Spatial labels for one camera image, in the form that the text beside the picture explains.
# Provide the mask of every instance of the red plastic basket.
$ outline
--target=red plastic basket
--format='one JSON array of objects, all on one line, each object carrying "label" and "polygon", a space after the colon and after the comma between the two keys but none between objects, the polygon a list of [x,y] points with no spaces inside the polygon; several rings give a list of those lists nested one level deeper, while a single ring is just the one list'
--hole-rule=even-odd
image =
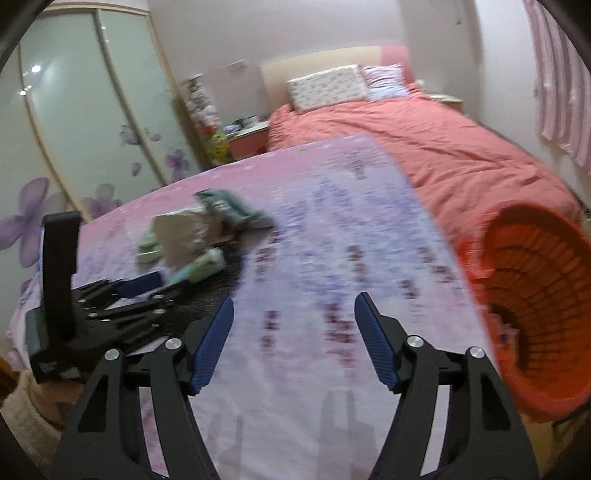
[{"label": "red plastic basket", "polygon": [[567,219],[503,203],[460,256],[501,375],[534,421],[564,418],[591,395],[591,245]]}]

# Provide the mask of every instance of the frosted glass door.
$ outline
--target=frosted glass door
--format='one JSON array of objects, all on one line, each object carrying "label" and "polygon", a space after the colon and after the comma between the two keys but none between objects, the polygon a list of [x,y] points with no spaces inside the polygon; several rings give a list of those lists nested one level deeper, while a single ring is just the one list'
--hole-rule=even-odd
[{"label": "frosted glass door", "polygon": [[45,144],[90,215],[159,188],[111,84],[92,14],[40,18],[21,45]]},{"label": "frosted glass door", "polygon": [[41,218],[69,210],[33,135],[17,54],[0,74],[0,332],[37,272]]},{"label": "frosted glass door", "polygon": [[177,181],[198,173],[173,108],[173,96],[152,43],[147,19],[115,11],[102,11],[105,35],[125,96],[148,137],[150,147],[167,180]]}]

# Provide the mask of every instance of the floral pillow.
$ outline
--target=floral pillow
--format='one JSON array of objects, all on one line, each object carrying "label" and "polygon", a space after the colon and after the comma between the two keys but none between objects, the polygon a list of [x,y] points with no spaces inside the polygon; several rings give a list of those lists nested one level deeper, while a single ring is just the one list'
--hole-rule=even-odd
[{"label": "floral pillow", "polygon": [[407,97],[410,94],[404,81],[404,67],[399,63],[363,67],[363,77],[368,88],[369,100]]},{"label": "floral pillow", "polygon": [[337,103],[367,99],[367,89],[357,65],[348,65],[287,82],[294,109],[307,112]]}]

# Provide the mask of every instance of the floral bedsheet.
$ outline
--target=floral bedsheet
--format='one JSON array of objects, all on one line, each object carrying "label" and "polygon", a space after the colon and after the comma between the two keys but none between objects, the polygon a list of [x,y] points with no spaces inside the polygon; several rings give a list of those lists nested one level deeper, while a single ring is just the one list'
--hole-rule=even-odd
[{"label": "floral bedsheet", "polygon": [[[152,216],[226,188],[277,225],[252,241],[236,292],[235,321],[210,386],[191,399],[222,478],[365,480],[398,397],[374,372],[353,317],[368,291],[381,312],[435,347],[492,352],[454,253],[396,162],[371,137],[323,141],[210,170],[102,216],[80,235],[74,286],[143,273],[134,250]],[[24,314],[11,322],[26,364]],[[152,466],[165,472],[141,392]],[[440,398],[424,471],[437,465],[446,420]]]}]

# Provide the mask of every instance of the headboard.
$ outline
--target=headboard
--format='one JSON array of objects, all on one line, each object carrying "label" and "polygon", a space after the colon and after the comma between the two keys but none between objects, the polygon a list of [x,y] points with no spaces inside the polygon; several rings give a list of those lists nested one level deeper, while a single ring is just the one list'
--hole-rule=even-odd
[{"label": "headboard", "polygon": [[412,83],[414,76],[410,64],[410,54],[404,45],[377,45],[317,51],[263,64],[261,65],[261,73],[271,107],[276,110],[281,105],[289,103],[290,95],[286,82],[293,78],[351,64],[392,65],[394,63],[401,63],[404,66],[406,82]]}]

